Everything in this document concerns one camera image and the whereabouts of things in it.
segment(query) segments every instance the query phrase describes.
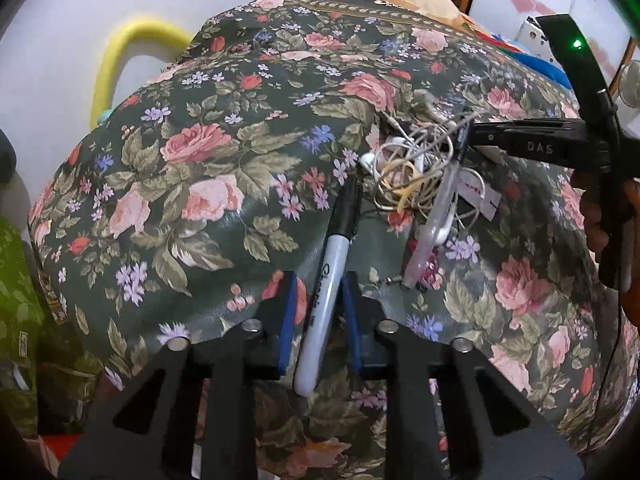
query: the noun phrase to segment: human hand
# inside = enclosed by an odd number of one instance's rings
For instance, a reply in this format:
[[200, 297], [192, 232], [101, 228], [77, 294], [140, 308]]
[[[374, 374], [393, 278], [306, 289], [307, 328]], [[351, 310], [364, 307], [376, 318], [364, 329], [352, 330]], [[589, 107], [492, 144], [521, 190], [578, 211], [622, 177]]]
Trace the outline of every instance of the human hand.
[[[598, 177], [594, 174], [574, 171], [571, 177], [571, 185], [584, 190], [580, 197], [580, 213], [584, 216], [584, 233], [587, 237], [587, 248], [599, 255], [609, 243], [609, 235], [600, 227], [602, 210], [600, 208]], [[640, 326], [640, 183], [635, 180], [625, 180], [622, 183], [622, 190], [636, 210], [636, 239], [631, 271], [631, 289], [622, 294], [622, 307], [629, 321], [636, 326]]]
[[[609, 235], [600, 227], [602, 210], [600, 209], [598, 177], [595, 174], [574, 171], [571, 176], [571, 186], [584, 190], [580, 197], [580, 213], [584, 216], [584, 233], [587, 237], [587, 247], [591, 252], [600, 254], [609, 243]], [[634, 180], [625, 180], [622, 183], [622, 189], [636, 213], [640, 215], [640, 183]]]

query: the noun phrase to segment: blue fabric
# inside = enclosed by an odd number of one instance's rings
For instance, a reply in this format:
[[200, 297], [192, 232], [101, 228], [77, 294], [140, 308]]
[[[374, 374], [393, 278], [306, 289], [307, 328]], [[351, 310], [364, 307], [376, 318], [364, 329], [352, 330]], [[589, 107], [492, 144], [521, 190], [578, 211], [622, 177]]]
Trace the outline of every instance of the blue fabric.
[[505, 53], [509, 54], [509, 56], [517, 59], [523, 65], [532, 68], [536, 72], [540, 72], [542, 75], [546, 75], [552, 81], [561, 84], [565, 88], [571, 89], [571, 83], [569, 83], [569, 79], [566, 74], [556, 68], [551, 63], [545, 61], [544, 59], [540, 59], [539, 57], [530, 56], [529, 54], [521, 54], [519, 52], [512, 52], [510, 50], [505, 50]]

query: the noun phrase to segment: clear plastic tube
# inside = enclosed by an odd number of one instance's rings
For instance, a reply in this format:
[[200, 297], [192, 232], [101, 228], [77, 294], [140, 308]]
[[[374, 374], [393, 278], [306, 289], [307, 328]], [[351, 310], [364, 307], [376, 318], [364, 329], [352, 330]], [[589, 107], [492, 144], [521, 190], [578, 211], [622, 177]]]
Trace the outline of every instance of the clear plastic tube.
[[442, 225], [442, 220], [449, 211], [451, 200], [456, 192], [459, 175], [460, 162], [454, 158], [449, 162], [449, 165], [442, 175], [442, 181], [438, 188], [438, 194], [433, 201], [433, 207], [429, 212], [429, 218], [420, 232], [418, 245], [415, 248], [414, 254], [412, 254], [404, 270], [402, 285], [407, 288], [414, 288], [427, 267], [427, 261], [435, 246], [438, 230]]

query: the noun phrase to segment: floral fabric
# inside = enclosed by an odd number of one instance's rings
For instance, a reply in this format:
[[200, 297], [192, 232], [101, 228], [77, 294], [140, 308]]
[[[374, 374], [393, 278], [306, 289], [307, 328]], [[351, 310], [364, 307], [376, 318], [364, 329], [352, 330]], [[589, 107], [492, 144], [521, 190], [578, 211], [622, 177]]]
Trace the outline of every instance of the floral fabric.
[[[379, 145], [379, 112], [425, 121], [429, 92], [447, 115], [469, 105], [493, 121], [576, 116], [572, 95], [541, 75], [377, 0], [257, 0], [211, 18], [178, 64], [73, 150], [34, 206], [54, 316], [122, 389], [169, 338], [220, 336], [293, 269], [296, 354], [339, 187]], [[579, 450], [616, 298], [597, 280], [578, 196], [563, 168], [476, 152], [465, 163], [502, 194], [498, 212], [435, 251], [420, 290], [385, 285], [415, 243], [414, 219], [368, 200], [348, 269], [420, 336], [471, 339]], [[622, 339], [596, 444], [634, 400], [638, 338], [626, 320]], [[292, 393], [292, 366], [257, 385], [261, 468], [284, 479], [383, 475], [385, 388], [355, 377], [347, 352], [336, 324], [309, 399]]]

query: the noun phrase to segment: metal screw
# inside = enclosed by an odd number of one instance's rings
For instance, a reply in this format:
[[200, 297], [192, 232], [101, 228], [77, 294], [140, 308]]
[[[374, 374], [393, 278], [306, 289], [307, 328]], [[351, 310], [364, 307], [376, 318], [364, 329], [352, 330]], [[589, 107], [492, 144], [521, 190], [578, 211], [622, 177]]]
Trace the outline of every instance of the metal screw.
[[242, 330], [245, 332], [260, 332], [262, 330], [262, 322], [259, 319], [245, 319], [242, 322]]
[[166, 345], [169, 347], [169, 350], [173, 352], [181, 352], [189, 346], [189, 343], [190, 341], [185, 337], [174, 337], [169, 339]]
[[383, 319], [378, 323], [378, 330], [385, 334], [395, 334], [398, 331], [398, 323], [391, 319]]
[[469, 341], [469, 339], [465, 339], [464, 337], [455, 338], [452, 341], [451, 346], [453, 346], [454, 350], [463, 354], [471, 352], [474, 349], [474, 344]]

